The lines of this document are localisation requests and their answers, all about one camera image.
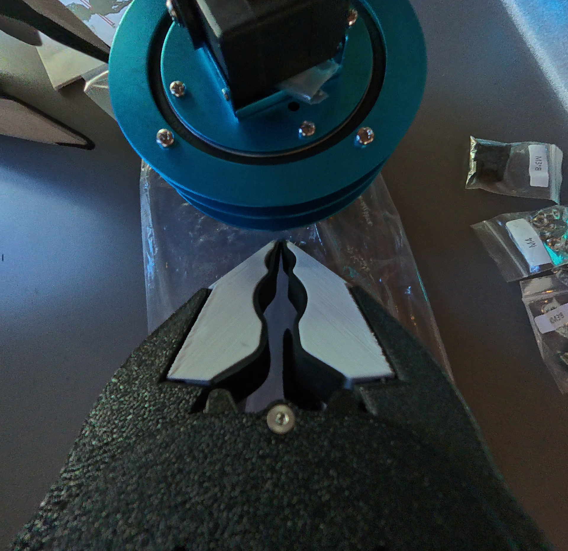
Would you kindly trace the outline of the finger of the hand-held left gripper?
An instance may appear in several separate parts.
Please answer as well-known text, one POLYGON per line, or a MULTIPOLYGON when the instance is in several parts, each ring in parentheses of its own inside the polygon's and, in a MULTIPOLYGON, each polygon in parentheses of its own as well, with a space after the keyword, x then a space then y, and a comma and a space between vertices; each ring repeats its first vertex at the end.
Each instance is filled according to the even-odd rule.
POLYGON ((1 94, 1 135, 84 150, 95 148, 87 136, 6 94, 1 94))
POLYGON ((59 0, 1 0, 1 30, 32 46, 39 34, 76 51, 109 61, 110 47, 59 0))

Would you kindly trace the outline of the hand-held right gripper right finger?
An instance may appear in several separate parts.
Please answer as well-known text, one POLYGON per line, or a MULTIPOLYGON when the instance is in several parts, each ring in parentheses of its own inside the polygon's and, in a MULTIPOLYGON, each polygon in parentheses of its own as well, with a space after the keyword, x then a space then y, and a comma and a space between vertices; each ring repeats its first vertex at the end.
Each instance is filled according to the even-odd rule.
POLYGON ((347 283, 291 242, 295 276, 307 295, 298 322, 302 349, 338 371, 346 384, 395 376, 377 338, 359 310, 347 283))

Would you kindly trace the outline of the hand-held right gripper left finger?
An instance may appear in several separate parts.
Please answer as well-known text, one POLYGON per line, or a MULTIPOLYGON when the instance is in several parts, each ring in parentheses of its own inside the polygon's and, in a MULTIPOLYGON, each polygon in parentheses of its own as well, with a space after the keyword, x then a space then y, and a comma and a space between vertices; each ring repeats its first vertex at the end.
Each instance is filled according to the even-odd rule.
POLYGON ((211 285, 167 378, 218 384, 257 362, 267 348, 264 312, 279 268, 280 242, 270 242, 211 285))

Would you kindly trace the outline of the blue round turntable base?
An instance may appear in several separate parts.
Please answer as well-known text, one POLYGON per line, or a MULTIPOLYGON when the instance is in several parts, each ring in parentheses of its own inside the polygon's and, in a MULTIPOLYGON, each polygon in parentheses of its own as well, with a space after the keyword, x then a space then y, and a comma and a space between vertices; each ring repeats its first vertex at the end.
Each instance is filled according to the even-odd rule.
POLYGON ((427 55, 408 0, 350 0, 334 57, 235 109, 171 0, 134 0, 111 47, 112 109, 133 149, 184 199, 230 225, 303 226, 353 202, 407 133, 427 55))

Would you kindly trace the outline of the grey desk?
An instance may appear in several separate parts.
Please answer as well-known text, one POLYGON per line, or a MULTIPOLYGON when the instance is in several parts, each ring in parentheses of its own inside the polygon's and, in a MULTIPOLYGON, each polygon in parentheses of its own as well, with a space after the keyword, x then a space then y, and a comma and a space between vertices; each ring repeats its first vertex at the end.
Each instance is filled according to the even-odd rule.
MULTIPOLYGON (((471 224, 536 200, 464 188, 469 136, 567 154, 567 110, 501 0, 409 0, 428 50, 417 117, 383 176, 457 386, 495 461, 567 550, 567 395, 518 283, 471 224)), ((1 136, 1 550, 37 510, 112 373, 147 336, 140 161, 81 84, 52 89, 36 50, 1 34, 2 89, 94 141, 1 136)))

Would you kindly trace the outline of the white instruction manual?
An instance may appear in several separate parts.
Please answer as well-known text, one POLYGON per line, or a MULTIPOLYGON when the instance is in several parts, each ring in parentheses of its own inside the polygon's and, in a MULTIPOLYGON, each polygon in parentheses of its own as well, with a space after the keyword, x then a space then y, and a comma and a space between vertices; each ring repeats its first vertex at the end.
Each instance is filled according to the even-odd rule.
MULTIPOLYGON (((59 0, 108 46, 126 8, 133 0, 59 0)), ((112 118, 109 67, 95 58, 57 43, 40 34, 42 45, 36 49, 55 90, 83 78, 85 94, 112 118)))

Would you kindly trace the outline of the large clear plastic bag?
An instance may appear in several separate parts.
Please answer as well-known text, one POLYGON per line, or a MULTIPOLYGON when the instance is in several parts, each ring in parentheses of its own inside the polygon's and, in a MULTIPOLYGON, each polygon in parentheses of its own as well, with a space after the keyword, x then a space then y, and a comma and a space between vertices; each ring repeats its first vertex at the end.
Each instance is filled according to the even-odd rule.
POLYGON ((382 176, 328 219, 267 232, 229 226, 202 214, 142 163, 140 209, 149 333, 196 291, 269 241, 286 239, 348 283, 363 287, 452 377, 414 255, 382 176))

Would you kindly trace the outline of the pile of small screw packets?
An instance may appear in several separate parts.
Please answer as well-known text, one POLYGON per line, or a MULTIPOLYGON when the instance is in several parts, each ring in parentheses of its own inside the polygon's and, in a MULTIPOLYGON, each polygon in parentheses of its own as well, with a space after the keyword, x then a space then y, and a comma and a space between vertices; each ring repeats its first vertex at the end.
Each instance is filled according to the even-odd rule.
POLYGON ((502 143, 470 137, 465 187, 542 199, 553 205, 500 214, 472 226, 522 302, 546 367, 567 393, 567 206, 560 204, 562 151, 541 142, 502 143))

